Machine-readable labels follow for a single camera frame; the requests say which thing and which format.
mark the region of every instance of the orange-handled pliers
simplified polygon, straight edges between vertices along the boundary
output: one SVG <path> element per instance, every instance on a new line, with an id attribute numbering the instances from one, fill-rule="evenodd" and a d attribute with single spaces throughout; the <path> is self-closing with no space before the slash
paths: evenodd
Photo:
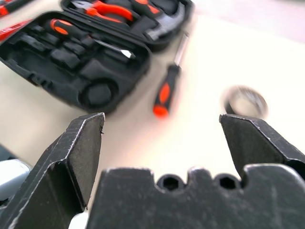
<path id="1" fill-rule="evenodd" d="M 117 14 L 129 21 L 133 20 L 133 14 L 130 10 L 117 5 L 110 5 L 101 1 L 94 1 L 93 3 L 87 1 L 72 1 L 73 5 L 80 9 L 85 9 L 86 14 L 90 16 L 97 16 L 102 19 L 106 19 L 114 22 L 121 22 L 118 19 L 104 16 L 104 14 Z"/>

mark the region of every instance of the black plastic case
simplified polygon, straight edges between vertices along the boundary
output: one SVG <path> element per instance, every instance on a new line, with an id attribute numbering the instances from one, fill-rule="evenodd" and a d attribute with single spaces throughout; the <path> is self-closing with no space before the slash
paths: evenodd
<path id="1" fill-rule="evenodd" d="M 183 22 L 153 42 L 115 24 L 85 15 L 74 9 L 70 0 L 63 0 L 64 12 L 50 11 L 40 15 L 2 43 L 0 61 L 65 103 L 89 113 L 109 113 L 149 69 L 151 51 L 164 49 L 188 20 L 192 2 L 181 0 L 181 3 L 185 6 Z M 97 40 L 132 51 L 136 57 L 128 59 L 92 39 L 80 42 L 59 36 L 46 26 L 51 19 L 68 21 Z"/>

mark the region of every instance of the beige table surface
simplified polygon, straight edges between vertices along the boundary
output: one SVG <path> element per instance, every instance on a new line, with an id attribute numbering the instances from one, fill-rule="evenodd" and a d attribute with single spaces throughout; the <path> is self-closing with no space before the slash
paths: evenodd
<path id="1" fill-rule="evenodd" d="M 1 19 L 0 29 L 59 9 L 56 0 L 35 0 Z M 218 123 L 221 96 L 235 84 L 258 90 L 270 107 L 267 122 L 305 152 L 305 46 L 209 18 L 199 8 L 196 14 L 171 117 L 157 120 L 152 105 L 179 39 L 153 55 L 147 76 L 114 114 L 106 116 L 99 170 L 149 167 L 156 179 L 164 173 L 186 179 L 187 169 L 199 166 L 213 176 L 237 176 Z M 83 114 L 0 63 L 0 143 L 27 162 L 34 165 L 69 122 Z"/>

